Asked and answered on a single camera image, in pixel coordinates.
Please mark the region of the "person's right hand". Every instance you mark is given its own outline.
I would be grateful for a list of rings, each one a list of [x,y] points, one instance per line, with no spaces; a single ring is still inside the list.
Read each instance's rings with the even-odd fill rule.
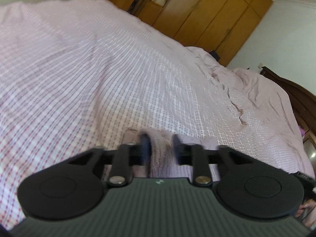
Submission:
[[[303,219],[303,224],[310,228],[315,224],[316,218],[315,201],[313,199],[309,199],[304,204],[300,205],[295,217],[298,218],[304,213],[306,213],[306,217]]]

